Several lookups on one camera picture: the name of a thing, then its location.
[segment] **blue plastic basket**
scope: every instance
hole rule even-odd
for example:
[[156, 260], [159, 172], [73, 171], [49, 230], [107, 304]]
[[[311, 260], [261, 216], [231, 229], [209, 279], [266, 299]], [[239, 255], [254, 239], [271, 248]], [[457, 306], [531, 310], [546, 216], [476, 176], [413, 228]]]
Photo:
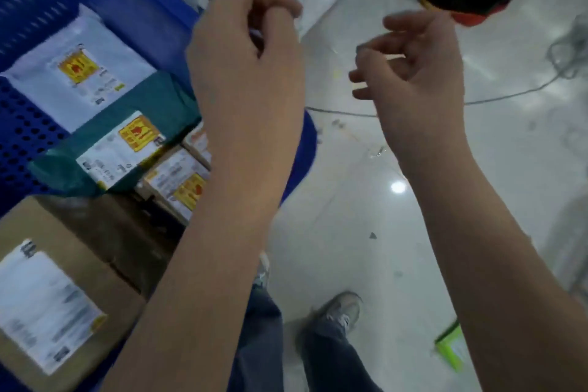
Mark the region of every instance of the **blue plastic basket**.
[[[198, 14], [182, 0], [0, 0], [0, 71], [71, 22], [79, 3], [98, 13], [151, 65], [174, 74], [189, 89], [183, 53]], [[50, 192], [33, 178], [26, 164], [67, 136], [48, 115], [0, 78], [0, 216], [26, 195]], [[283, 199], [308, 173], [315, 154], [316, 128], [305, 113], [302, 138]], [[95, 380], [89, 379], [81, 388], [88, 390], [92, 384]], [[0, 368], [0, 390], [26, 389]]]

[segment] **pant leg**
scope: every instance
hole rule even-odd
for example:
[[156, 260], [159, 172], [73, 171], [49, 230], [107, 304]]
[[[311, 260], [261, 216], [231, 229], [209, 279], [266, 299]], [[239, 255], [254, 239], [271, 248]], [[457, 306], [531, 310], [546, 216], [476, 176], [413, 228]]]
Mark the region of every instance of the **pant leg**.
[[303, 336], [302, 362], [311, 392], [382, 392], [333, 322], [321, 320]]
[[282, 313], [268, 292], [254, 285], [233, 361], [229, 392], [283, 392]]

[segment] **green package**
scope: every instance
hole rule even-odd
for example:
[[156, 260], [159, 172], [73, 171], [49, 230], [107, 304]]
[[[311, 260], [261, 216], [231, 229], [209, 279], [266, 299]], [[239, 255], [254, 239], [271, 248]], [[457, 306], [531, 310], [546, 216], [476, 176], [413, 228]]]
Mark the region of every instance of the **green package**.
[[158, 71], [30, 162], [29, 170], [67, 197], [129, 191], [199, 119], [194, 96]]
[[460, 372], [466, 364], [471, 364], [466, 338], [463, 336], [462, 328], [457, 321], [437, 338], [435, 347], [439, 354], [457, 372]]

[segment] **red shoe sole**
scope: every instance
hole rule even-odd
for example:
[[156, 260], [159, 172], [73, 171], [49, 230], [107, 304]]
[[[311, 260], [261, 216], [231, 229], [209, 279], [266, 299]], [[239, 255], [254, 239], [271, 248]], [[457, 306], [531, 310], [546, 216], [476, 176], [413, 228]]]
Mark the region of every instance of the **red shoe sole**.
[[[447, 11], [445, 9], [441, 9], [433, 5], [428, 0], [419, 0], [419, 3], [426, 9], [430, 9], [431, 11]], [[499, 13], [504, 11], [508, 4], [499, 5], [495, 9], [491, 10], [488, 14], [474, 14], [474, 13], [461, 13], [459, 11], [448, 11], [453, 17], [453, 20], [460, 25], [465, 27], [475, 27], [476, 25], [481, 24], [486, 19], [488, 19], [492, 14]]]

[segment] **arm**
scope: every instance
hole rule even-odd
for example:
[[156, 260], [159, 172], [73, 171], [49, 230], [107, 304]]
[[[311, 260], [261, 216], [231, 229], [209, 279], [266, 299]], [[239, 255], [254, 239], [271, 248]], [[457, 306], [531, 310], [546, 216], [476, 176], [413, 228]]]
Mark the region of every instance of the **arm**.
[[[463, 123], [463, 67], [449, 17], [387, 17], [360, 47], [354, 92], [372, 99], [412, 186], [486, 391], [580, 391], [588, 320], [557, 284], [474, 161]], [[405, 57], [386, 61], [386, 54]]]
[[[293, 0], [213, 0], [187, 61], [213, 170], [173, 259], [102, 391], [226, 390], [247, 298], [300, 140]], [[265, 49], [249, 38], [261, 25]]]

